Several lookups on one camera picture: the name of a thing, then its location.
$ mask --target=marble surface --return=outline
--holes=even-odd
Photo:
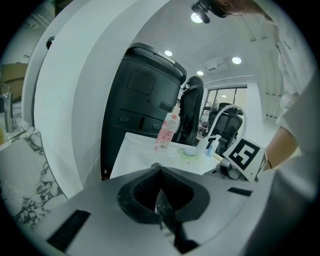
[[[33,127],[0,146],[0,192],[18,222],[32,229],[67,198],[57,184]]]

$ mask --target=black slot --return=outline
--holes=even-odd
[[[62,226],[48,239],[48,243],[64,252],[75,238],[81,227],[85,224],[90,213],[76,210]]]
[[[141,117],[139,127],[138,127],[139,130],[142,130],[142,128],[144,127],[144,122],[145,122],[145,118]]]
[[[237,187],[230,187],[228,189],[229,192],[235,193],[235,194],[239,194],[245,197],[250,197],[252,194],[252,191],[250,190],[246,190],[246,189],[242,189],[242,188],[237,188]]]

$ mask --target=ceiling light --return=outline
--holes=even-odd
[[[195,12],[191,14],[191,20],[195,23],[202,22],[202,19]]]
[[[164,54],[165,54],[165,55],[168,55],[168,56],[172,56],[172,52],[169,51],[169,50],[166,50],[166,51],[164,52]]]
[[[240,63],[241,63],[241,59],[240,59],[239,57],[233,57],[233,58],[232,58],[232,62],[233,62],[234,64],[240,64]]]

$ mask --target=person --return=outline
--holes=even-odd
[[[295,103],[317,71],[317,63],[305,38],[289,16],[274,2],[268,0],[212,0],[213,13],[224,18],[230,15],[258,14],[272,24],[278,50],[278,65],[282,72],[284,95],[280,101],[282,114],[276,123],[280,128],[266,148],[266,170],[287,160],[297,149],[283,115]]]

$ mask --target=black handle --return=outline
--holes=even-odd
[[[130,47],[128,48],[128,50],[134,50],[135,48],[140,48],[142,50],[148,51],[148,52],[162,58],[166,62],[170,63],[172,66],[174,66],[176,69],[178,69],[182,73],[182,83],[184,83],[186,81],[187,71],[174,59],[170,58],[169,56],[165,55],[161,51],[159,51],[159,50],[157,50],[147,44],[144,44],[142,42],[136,42],[136,43],[131,44]]]

